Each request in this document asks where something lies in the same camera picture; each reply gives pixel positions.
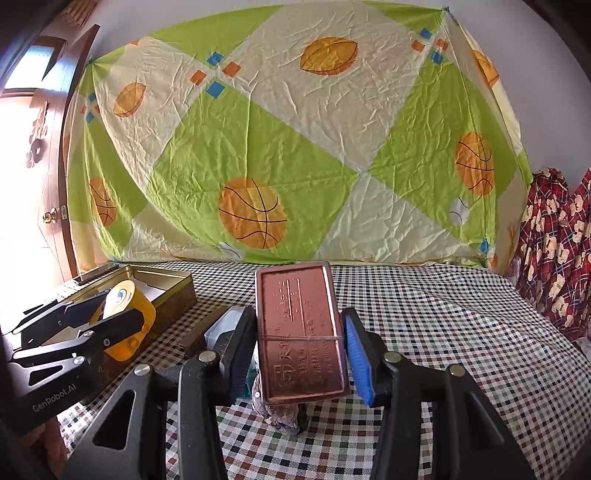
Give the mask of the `brass door knob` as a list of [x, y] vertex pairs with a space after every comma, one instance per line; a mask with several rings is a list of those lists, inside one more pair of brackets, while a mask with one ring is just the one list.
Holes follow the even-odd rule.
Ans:
[[53, 207], [49, 211], [45, 211], [42, 215], [42, 221], [45, 224], [52, 224], [56, 223], [58, 220], [59, 211]]

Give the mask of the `blue bear toy block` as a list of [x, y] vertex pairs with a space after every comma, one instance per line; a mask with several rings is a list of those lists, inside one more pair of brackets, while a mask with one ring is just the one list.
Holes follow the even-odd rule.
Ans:
[[259, 349], [254, 346], [252, 360], [250, 360], [249, 370], [247, 370], [247, 378], [254, 379], [257, 374], [259, 374]]

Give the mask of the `red plaid bear fabric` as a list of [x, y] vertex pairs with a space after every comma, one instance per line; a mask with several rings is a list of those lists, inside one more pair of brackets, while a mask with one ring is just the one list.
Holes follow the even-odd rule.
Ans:
[[590, 174], [570, 190], [562, 173], [536, 173], [521, 221], [516, 289], [574, 341], [590, 334]]

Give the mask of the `wooden door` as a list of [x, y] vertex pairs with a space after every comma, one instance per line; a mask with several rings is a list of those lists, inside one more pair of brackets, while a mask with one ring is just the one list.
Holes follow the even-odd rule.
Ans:
[[[66, 117], [99, 28], [47, 33], [68, 1], [1, 4], [1, 257], [53, 286], [77, 273], [68, 220]], [[56, 223], [42, 215], [55, 207]]]

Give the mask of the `dark brown flat bar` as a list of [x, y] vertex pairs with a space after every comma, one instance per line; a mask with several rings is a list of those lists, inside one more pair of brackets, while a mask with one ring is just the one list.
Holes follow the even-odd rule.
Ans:
[[195, 354], [206, 349], [205, 332], [211, 328], [211, 326], [221, 316], [228, 311], [228, 306], [220, 306], [215, 308], [208, 313], [204, 318], [199, 320], [193, 328], [185, 334], [178, 342], [179, 348], [182, 350], [183, 358], [185, 360], [190, 359]]

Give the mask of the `green basketball bedsheet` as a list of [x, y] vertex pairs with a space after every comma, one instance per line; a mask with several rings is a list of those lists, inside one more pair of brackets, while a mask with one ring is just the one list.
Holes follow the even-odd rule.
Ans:
[[263, 6], [93, 59], [68, 112], [79, 268], [105, 260], [507, 269], [531, 169], [448, 9]]

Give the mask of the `gold metal tin tray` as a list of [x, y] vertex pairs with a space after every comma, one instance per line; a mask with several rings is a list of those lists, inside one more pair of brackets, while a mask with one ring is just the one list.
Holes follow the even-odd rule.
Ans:
[[105, 291], [98, 312], [82, 323], [92, 326], [100, 318], [132, 308], [144, 315], [146, 327], [139, 333], [111, 345], [98, 368], [98, 391], [104, 390], [152, 342], [197, 302], [192, 275], [185, 271], [125, 265], [72, 291], [66, 302], [81, 302]]

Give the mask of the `black floral hair clip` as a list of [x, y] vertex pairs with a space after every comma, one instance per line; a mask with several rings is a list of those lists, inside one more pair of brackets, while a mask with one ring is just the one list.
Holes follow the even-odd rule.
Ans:
[[308, 428], [307, 407], [304, 404], [270, 405], [263, 402], [262, 377], [252, 383], [252, 410], [267, 425], [288, 436], [297, 436]]

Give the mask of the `clear plastic case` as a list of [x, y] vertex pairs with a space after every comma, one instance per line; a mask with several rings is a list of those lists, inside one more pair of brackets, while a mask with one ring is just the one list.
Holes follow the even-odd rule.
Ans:
[[244, 310], [245, 308], [242, 306], [232, 306], [222, 308], [221, 313], [216, 314], [213, 324], [204, 333], [205, 345], [208, 350], [214, 348], [215, 343], [223, 333], [235, 330]]

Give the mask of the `checkered tablecloth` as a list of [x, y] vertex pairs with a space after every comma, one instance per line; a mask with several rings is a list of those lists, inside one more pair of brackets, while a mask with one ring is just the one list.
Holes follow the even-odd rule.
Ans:
[[[590, 433], [590, 363], [506, 279], [484, 269], [335, 266], [335, 297], [411, 361], [465, 366], [540, 479], [564, 474]], [[356, 395], [311, 404], [277, 432], [238, 402], [217, 414], [232, 479], [366, 479], [381, 413]]]

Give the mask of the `yellow face toy block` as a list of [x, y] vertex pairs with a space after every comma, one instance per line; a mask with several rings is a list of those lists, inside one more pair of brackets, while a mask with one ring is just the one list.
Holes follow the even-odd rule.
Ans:
[[132, 280], [115, 285], [106, 295], [102, 314], [89, 321], [106, 354], [117, 362], [130, 360], [154, 324], [156, 310]]

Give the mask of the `copper rectangular tin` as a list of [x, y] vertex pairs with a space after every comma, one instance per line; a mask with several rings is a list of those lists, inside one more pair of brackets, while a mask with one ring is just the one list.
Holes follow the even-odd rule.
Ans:
[[280, 406], [348, 394], [344, 328], [329, 263], [262, 268], [254, 286], [263, 402]]

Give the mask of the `white paper tray liner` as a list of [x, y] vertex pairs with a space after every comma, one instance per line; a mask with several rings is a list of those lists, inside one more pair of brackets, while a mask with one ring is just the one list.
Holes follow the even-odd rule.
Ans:
[[[160, 295], [165, 293], [164, 289], [150, 286], [147, 283], [142, 282], [137, 279], [133, 279], [133, 283], [146, 296], [146, 298], [152, 302], [152, 304], [155, 304], [156, 298], [158, 298]], [[67, 301], [79, 302], [82, 300], [86, 300], [86, 299], [91, 298], [92, 296], [98, 294], [99, 292], [101, 292], [103, 290], [106, 290], [106, 287], [100, 287], [98, 289], [93, 288], [87, 292], [80, 291], [80, 292], [77, 292], [75, 295], [71, 295], [70, 297], [68, 297]], [[65, 340], [75, 339], [78, 336], [78, 332], [80, 330], [86, 328], [87, 325], [88, 325], [88, 321], [85, 321], [81, 326], [77, 326], [77, 327], [67, 326], [64, 329], [62, 329], [60, 332], [58, 332], [56, 335], [54, 335], [52, 337], [52, 340], [53, 341], [65, 341]]]

